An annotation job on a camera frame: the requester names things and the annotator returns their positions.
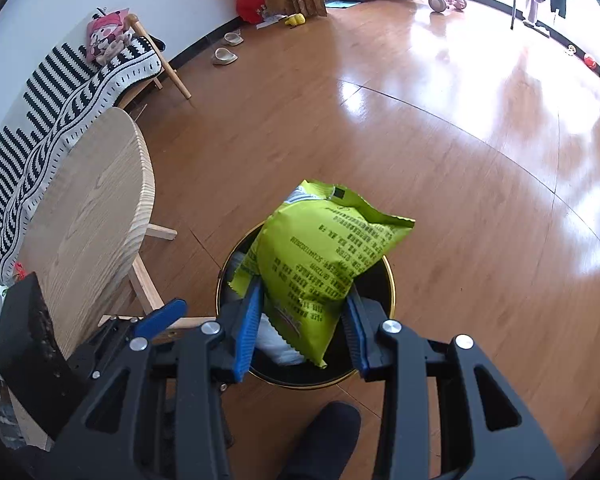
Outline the red bag on floor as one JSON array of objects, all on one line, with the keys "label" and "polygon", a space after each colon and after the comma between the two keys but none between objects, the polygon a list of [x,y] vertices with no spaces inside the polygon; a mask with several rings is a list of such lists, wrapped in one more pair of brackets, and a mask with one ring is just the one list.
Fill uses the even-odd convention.
[{"label": "red bag on floor", "polygon": [[265,0],[235,0],[238,16],[247,24],[257,25],[264,21]]}]

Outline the lime green snack bag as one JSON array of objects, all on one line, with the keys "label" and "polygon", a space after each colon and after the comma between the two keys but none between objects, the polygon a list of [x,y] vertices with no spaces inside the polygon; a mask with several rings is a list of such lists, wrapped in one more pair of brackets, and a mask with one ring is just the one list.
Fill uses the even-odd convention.
[{"label": "lime green snack bag", "polygon": [[306,360],[324,368],[344,300],[411,230],[410,218],[384,214],[350,188],[304,180],[268,216],[228,283],[240,296],[260,278],[263,312]]}]

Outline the yellow toy on floor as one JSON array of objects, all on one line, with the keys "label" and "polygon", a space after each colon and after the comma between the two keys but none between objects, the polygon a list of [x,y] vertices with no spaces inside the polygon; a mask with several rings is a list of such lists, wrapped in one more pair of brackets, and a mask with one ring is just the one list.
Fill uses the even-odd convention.
[{"label": "yellow toy on floor", "polygon": [[296,13],[289,15],[285,20],[285,24],[289,27],[297,27],[303,25],[306,22],[306,18],[302,13]]}]

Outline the black gold trash bin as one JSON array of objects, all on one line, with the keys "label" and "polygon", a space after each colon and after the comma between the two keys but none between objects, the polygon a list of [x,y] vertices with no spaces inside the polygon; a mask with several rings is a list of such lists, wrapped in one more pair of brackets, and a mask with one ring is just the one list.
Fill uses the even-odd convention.
[{"label": "black gold trash bin", "polygon": [[227,256],[216,286],[216,308],[246,298],[286,344],[303,356],[280,365],[255,348],[250,373],[274,386],[317,389],[355,373],[347,333],[340,321],[350,299],[379,304],[388,318],[396,310],[389,261],[370,261],[374,245],[340,228],[310,234],[298,228],[261,234],[255,226]]}]

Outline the beige slipper far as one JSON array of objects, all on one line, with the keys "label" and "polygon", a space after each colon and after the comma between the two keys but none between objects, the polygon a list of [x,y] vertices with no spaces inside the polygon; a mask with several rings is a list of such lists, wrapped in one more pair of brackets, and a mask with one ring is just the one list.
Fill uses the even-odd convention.
[{"label": "beige slipper far", "polygon": [[240,32],[227,32],[223,36],[223,44],[227,47],[236,47],[244,42],[242,34]]}]

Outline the red ribbon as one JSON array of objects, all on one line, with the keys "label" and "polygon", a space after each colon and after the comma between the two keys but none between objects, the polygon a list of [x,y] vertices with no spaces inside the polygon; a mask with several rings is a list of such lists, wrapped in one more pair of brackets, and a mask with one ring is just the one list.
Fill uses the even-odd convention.
[{"label": "red ribbon", "polygon": [[14,265],[14,278],[16,282],[22,281],[27,276],[26,270],[23,265],[17,261]]}]

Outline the operator black foot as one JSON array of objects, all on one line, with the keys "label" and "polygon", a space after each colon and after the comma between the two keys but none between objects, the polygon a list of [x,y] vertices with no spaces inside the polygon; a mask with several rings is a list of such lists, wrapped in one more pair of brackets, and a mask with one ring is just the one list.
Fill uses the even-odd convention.
[{"label": "operator black foot", "polygon": [[360,429],[357,408],[330,402],[302,432],[277,478],[338,480],[355,450]]}]

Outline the pink plush doll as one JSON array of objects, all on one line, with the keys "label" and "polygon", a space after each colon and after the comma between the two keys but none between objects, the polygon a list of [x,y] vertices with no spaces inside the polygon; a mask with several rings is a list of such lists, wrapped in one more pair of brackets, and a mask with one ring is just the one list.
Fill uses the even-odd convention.
[{"label": "pink plush doll", "polygon": [[133,31],[126,21],[128,15],[129,10],[123,9],[88,23],[85,46],[88,62],[105,66],[130,44]]}]

